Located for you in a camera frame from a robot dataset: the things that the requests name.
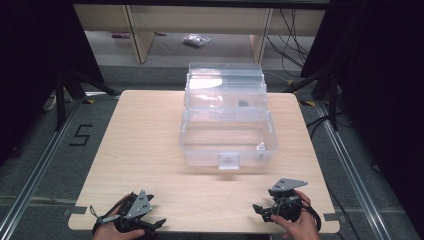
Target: floor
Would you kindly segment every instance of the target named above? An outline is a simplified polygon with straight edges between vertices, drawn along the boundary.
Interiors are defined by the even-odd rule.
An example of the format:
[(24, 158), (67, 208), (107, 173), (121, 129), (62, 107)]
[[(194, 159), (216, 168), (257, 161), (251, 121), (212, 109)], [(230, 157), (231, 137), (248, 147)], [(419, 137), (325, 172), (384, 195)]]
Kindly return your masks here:
[[(193, 47), (183, 43), (183, 39), (189, 33), (163, 33), (157, 35), (151, 46), (146, 62), (138, 64), (131, 41), (129, 39), (111, 38), (109, 32), (86, 32), (98, 64), (103, 71), (109, 71), (107, 67), (133, 67), (140, 68), (187, 68), (190, 62), (253, 62), (250, 51), (248, 36), (242, 35), (219, 35), (206, 34), (210, 41), (201, 47)], [(270, 36), (267, 41), (262, 69), (265, 75), (280, 79), (288, 86), (290, 80), (298, 81), (297, 76), (304, 60), (302, 54), (296, 50), (293, 39), (290, 44), (294, 49), (285, 48), (283, 40), (287, 37)], [(298, 38), (297, 42), (306, 52), (312, 45), (314, 38)], [(280, 50), (285, 49), (285, 53), (295, 59), (296, 63), (287, 59), (282, 60), (272, 42)], [(108, 72), (110, 78), (124, 78), (115, 74), (112, 70)], [(310, 89), (305, 87), (297, 93), (300, 102), (308, 102)], [(81, 116), (78, 123), (84, 121), (100, 121), (98, 132), (104, 132), (108, 119), (95, 118), (96, 112), (101, 112), (110, 116), (116, 104), (114, 101), (98, 101), (97, 109), (89, 109), (88, 105), (81, 103), (81, 107), (76, 114)], [(302, 105), (301, 110), (306, 123), (312, 122), (323, 115), (326, 115), (325, 102), (313, 103), (316, 107)], [(90, 161), (79, 162), (78, 165), (72, 161), (57, 161), (47, 163), (48, 169), (43, 172), (38, 182), (30, 183), (33, 170), (38, 168), (38, 158), (44, 156), (46, 149), (40, 146), (49, 146), (52, 138), (57, 136), (51, 128), (54, 125), (55, 115), (47, 112), (39, 120), (27, 140), (23, 145), (27, 151), (23, 152), (21, 158), (25, 157), (31, 161), (9, 161), (0, 169), (0, 216), (3, 218), (10, 214), (12, 204), (22, 194), (21, 189), (28, 185), (35, 184), (32, 190), (34, 196), (31, 198), (26, 211), (23, 213), (17, 226), (13, 226), (13, 234), (2, 239), (89, 239), (87, 232), (70, 231), (67, 228), (69, 211), (75, 204), (75, 196), (78, 196), (80, 182), (73, 182), (76, 172), (87, 174), (91, 165)], [(322, 239), (419, 239), (412, 225), (410, 224), (403, 209), (399, 206), (396, 197), (391, 192), (384, 178), (373, 171), (369, 165), (372, 163), (368, 153), (361, 145), (357, 133), (350, 126), (346, 116), (338, 118), (340, 127), (338, 132), (332, 131), (331, 126), (324, 122), (316, 131), (310, 128), (310, 133), (314, 133), (312, 142), (318, 156), (323, 174), (332, 192), (332, 200), (339, 215), (341, 229), (339, 234), (323, 234)], [(78, 124), (70, 126), (71, 130), (64, 135), (75, 132)], [(101, 135), (92, 136), (91, 141), (99, 144)], [(337, 146), (343, 146), (347, 151), (337, 150)], [(75, 149), (52, 149), (56, 156), (66, 156), (78, 158), (80, 155)], [(86, 149), (86, 155), (93, 158), (96, 149)], [(281, 235), (273, 235), (272, 239), (281, 239)]]

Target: black cable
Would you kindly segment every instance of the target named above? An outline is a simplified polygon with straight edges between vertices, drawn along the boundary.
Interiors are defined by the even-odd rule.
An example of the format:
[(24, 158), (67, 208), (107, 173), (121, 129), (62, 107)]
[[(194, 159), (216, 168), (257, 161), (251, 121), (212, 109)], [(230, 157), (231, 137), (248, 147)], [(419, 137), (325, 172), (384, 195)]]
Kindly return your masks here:
[(280, 9), (280, 14), (281, 14), (281, 17), (283, 18), (283, 20), (284, 20), (284, 23), (286, 24), (286, 27), (287, 27), (287, 29), (289, 30), (289, 38), (287, 39), (287, 42), (284, 42), (285, 44), (286, 44), (286, 46), (289, 46), (289, 40), (290, 40), (290, 37), (292, 37), (293, 38), (293, 41), (296, 43), (296, 46), (297, 46), (297, 49), (295, 49), (295, 48), (293, 48), (293, 47), (291, 47), (291, 46), (289, 46), (290, 48), (292, 48), (293, 50), (295, 50), (295, 51), (297, 51), (298, 53), (299, 53), (299, 57), (300, 57), (300, 59), (302, 60), (302, 62), (303, 62), (303, 59), (306, 59), (305, 58), (305, 56), (303, 56), (303, 54), (309, 54), (309, 52), (305, 49), (305, 48), (303, 48), (300, 44), (299, 44), (299, 42), (297, 41), (297, 35), (296, 35), (296, 25), (295, 25), (295, 19), (296, 19), (296, 10), (295, 9), (292, 9), (292, 25), (291, 25), (291, 27), (289, 26), (289, 24), (288, 24), (288, 22), (287, 22), (287, 20), (286, 20), (286, 18), (284, 17), (284, 14), (283, 14), (283, 12), (282, 12), (282, 10)]
[(321, 119), (316, 125), (315, 125), (315, 127), (312, 129), (312, 132), (311, 132), (311, 135), (310, 135), (310, 138), (311, 138), (311, 140), (312, 140), (312, 138), (314, 137), (314, 133), (315, 133), (315, 130), (318, 128), (318, 126), (321, 124), (321, 123), (323, 123), (323, 122), (325, 122), (325, 120), (327, 120), (327, 119)]
[(328, 186), (327, 181), (325, 181), (325, 185), (327, 186), (328, 192), (331, 194), (331, 196), (334, 198), (334, 201), (336, 201), (337, 205), (339, 205), (340, 210), (343, 212), (343, 215), (346, 217), (347, 222), (349, 223), (350, 227), (352, 228), (353, 233), (356, 236), (356, 239), (360, 239), (358, 232), (356, 231), (355, 226), (353, 226), (352, 221), (350, 220), (349, 215), (346, 213), (344, 207), (342, 206), (342, 204), (340, 203), (340, 201), (336, 198), (336, 195), (334, 195), (333, 191), (330, 189), (330, 187)]
[(266, 37), (269, 41), (269, 43), (271, 44), (271, 46), (274, 48), (274, 50), (280, 54), (281, 56), (287, 58), (288, 60), (290, 60), (291, 62), (293, 62), (294, 64), (296, 64), (298, 67), (302, 68), (303, 65), (299, 62), (297, 62), (294, 58), (290, 57), (289, 55), (287, 55), (284, 51), (281, 51), (281, 49), (279, 49), (277, 46), (274, 45), (274, 43), (271, 41), (271, 39), (269, 39), (269, 36)]
[(314, 120), (313, 122), (306, 124), (306, 127), (308, 128), (308, 127), (314, 125), (315, 123), (317, 123), (318, 121), (321, 121), (322, 119), (328, 119), (328, 116), (320, 117), (320, 118)]
[(339, 232), (336, 232), (336, 235), (339, 236), (340, 239), (344, 240), (344, 237)]

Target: gray carpet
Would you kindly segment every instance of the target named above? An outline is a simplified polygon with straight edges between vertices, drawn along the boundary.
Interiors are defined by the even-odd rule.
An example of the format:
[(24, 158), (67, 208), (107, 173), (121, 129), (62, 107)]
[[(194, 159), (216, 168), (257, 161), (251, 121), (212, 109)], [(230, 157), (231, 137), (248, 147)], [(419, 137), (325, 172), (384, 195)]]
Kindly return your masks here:
[[(115, 90), (159, 89), (183, 90), (186, 81), (186, 68), (137, 68), (137, 67), (101, 67), (106, 84)], [(286, 80), (299, 79), (283, 71), (266, 71), (269, 92), (280, 92), (288, 87)], [(97, 91), (84, 85), (86, 91)], [(311, 100), (313, 84), (299, 90), (299, 101)], [(98, 146), (112, 116), (117, 100), (97, 99), (92, 104), (82, 104), (77, 109), (72, 122), (60, 142), (33, 201), (26, 209), (12, 239), (90, 239), (89, 231), (72, 231), (68, 228), (69, 210), (83, 186)], [(319, 118), (316, 107), (301, 106), (305, 123)], [(19, 194), (32, 169), (41, 157), (55, 127), (55, 111), (40, 114), (28, 137), (20, 145), (21, 155), (10, 158), (0, 169), (0, 216), (4, 216), (12, 204), (13, 197)], [(394, 239), (419, 239), (402, 207), (384, 177), (370, 168), (372, 159), (361, 144), (360, 137), (346, 116), (339, 116), (339, 134), (353, 159), (361, 178), (367, 185), (371, 196), (380, 210), (385, 223)], [(80, 133), (90, 135), (85, 146), (70, 146), (81, 143), (83, 139), (74, 137), (81, 124), (92, 125), (81, 129)], [(313, 145), (330, 190), (342, 204), (349, 219), (361, 239), (376, 239), (370, 224), (363, 213), (359, 201), (349, 183), (345, 170), (328, 137), (324, 125), (318, 126), (313, 136)], [(344, 239), (356, 239), (347, 218), (340, 206), (333, 201), (340, 218), (340, 234)], [(341, 239), (336, 234), (323, 234), (322, 239)]]

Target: finger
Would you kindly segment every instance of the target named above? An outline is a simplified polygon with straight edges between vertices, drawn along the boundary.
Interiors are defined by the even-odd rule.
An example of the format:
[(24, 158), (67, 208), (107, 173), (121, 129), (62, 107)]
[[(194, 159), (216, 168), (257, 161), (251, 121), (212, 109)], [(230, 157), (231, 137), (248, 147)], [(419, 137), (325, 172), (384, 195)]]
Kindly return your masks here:
[(138, 229), (127, 233), (122, 233), (122, 240), (132, 240), (144, 235), (144, 230)]
[(271, 219), (272, 221), (274, 221), (276, 224), (282, 226), (283, 228), (285, 228), (287, 231), (289, 231), (289, 229), (292, 227), (292, 223), (287, 221), (286, 219), (284, 219), (281, 216), (276, 216), (276, 215), (271, 215)]
[(122, 205), (122, 203), (119, 205), (119, 206), (117, 206), (117, 204), (119, 203), (119, 202), (121, 202), (122, 200), (124, 200), (125, 198), (127, 198), (129, 196), (129, 194), (127, 194), (127, 195), (125, 195), (123, 198), (121, 198), (119, 201), (117, 201), (116, 203), (115, 203), (115, 209), (109, 214), (109, 216), (113, 216), (113, 215), (115, 215), (115, 214), (117, 214), (118, 213), (118, 211), (119, 211), (119, 209), (120, 209), (120, 205)]
[(297, 195), (303, 200), (311, 204), (311, 199), (308, 198), (303, 192), (296, 190)]

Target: small object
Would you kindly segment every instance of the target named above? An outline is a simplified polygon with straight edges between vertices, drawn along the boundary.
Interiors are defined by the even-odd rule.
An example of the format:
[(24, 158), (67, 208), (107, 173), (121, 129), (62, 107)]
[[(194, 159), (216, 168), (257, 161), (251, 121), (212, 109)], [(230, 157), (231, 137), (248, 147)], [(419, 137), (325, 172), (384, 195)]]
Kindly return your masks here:
[(196, 47), (200, 47), (208, 43), (211, 39), (200, 34), (189, 34), (184, 38), (184, 43)]
[(259, 143), (259, 145), (256, 146), (256, 150), (258, 150), (258, 151), (265, 151), (266, 150), (265, 143), (264, 142)]
[(168, 36), (168, 33), (165, 33), (165, 32), (155, 32), (155, 35), (157, 35), (157, 36)]
[(269, 194), (274, 200), (273, 206), (270, 208), (263, 208), (262, 206), (253, 204), (253, 209), (257, 214), (262, 216), (264, 222), (273, 222), (271, 215), (278, 215), (288, 221), (296, 222), (300, 217), (302, 208), (304, 208), (315, 218), (319, 231), (321, 229), (321, 219), (319, 215), (311, 206), (303, 205), (303, 199), (301, 199), (294, 190), (294, 188), (307, 184), (308, 182), (306, 181), (281, 178), (268, 189)]
[[(97, 217), (96, 224), (93, 227), (93, 235), (101, 224), (114, 222), (116, 229), (119, 232), (130, 232), (136, 229), (143, 229), (146, 233), (155, 236), (155, 230), (161, 228), (166, 219), (157, 221), (156, 223), (148, 223), (141, 220), (143, 216), (152, 211), (150, 200), (153, 195), (146, 195), (144, 190), (141, 190), (139, 195), (131, 193), (122, 201), (117, 203), (105, 216)], [(116, 209), (119, 210), (116, 215), (108, 216), (110, 212)]]
[(110, 36), (112, 38), (125, 38), (125, 39), (129, 39), (130, 38), (130, 33), (128, 32), (111, 32)]

